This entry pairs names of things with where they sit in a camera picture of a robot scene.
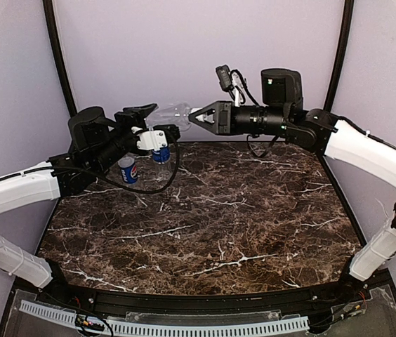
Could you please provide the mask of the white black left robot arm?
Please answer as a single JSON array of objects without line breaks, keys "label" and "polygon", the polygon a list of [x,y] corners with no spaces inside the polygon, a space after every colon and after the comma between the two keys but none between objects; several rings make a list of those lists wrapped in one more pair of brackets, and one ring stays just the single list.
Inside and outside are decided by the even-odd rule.
[{"label": "white black left robot arm", "polygon": [[[172,123],[147,126],[157,104],[127,107],[114,119],[102,107],[88,107],[68,120],[68,152],[36,166],[0,177],[0,214],[39,201],[61,199],[83,192],[126,154],[142,155],[175,144],[180,129]],[[39,289],[65,280],[51,260],[38,258],[0,235],[0,269]]]}]

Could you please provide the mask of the white flip bottle cap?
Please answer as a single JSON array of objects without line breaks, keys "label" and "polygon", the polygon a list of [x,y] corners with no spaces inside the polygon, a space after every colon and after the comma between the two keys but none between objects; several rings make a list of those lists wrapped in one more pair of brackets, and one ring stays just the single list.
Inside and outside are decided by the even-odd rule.
[{"label": "white flip bottle cap", "polygon": [[201,108],[192,108],[190,110],[190,113],[188,114],[188,119],[190,122],[196,122],[196,121],[203,122],[204,118],[202,115],[203,112]]}]

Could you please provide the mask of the pepsi bottle blue label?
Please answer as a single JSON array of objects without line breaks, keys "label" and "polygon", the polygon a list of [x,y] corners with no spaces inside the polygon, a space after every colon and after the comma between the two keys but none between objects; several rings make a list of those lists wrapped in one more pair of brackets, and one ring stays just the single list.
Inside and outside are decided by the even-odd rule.
[{"label": "pepsi bottle blue label", "polygon": [[142,178],[138,175],[136,160],[132,156],[126,155],[122,157],[117,164],[125,186],[134,190],[145,189]]}]

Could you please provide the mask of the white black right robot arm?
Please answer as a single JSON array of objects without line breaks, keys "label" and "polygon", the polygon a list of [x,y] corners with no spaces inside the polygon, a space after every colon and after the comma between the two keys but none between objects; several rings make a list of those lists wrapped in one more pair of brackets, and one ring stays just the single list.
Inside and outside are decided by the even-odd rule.
[{"label": "white black right robot arm", "polygon": [[[322,109],[304,110],[301,75],[271,68],[260,73],[261,104],[244,105],[228,66],[216,68],[220,87],[231,101],[219,100],[192,111],[188,119],[217,136],[274,136],[304,150],[355,166],[396,189],[396,147],[350,121]],[[350,281],[365,282],[396,253],[394,216],[357,252],[346,271]]]}]

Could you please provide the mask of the large clear plastic bottle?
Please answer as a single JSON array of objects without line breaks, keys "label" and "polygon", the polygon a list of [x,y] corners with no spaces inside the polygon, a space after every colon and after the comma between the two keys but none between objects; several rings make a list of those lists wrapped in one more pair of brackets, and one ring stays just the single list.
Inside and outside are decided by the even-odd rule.
[{"label": "large clear plastic bottle", "polygon": [[187,103],[169,105],[151,112],[146,118],[146,123],[151,127],[174,124],[181,131],[186,131],[191,127],[188,119],[191,110],[192,108]]}]

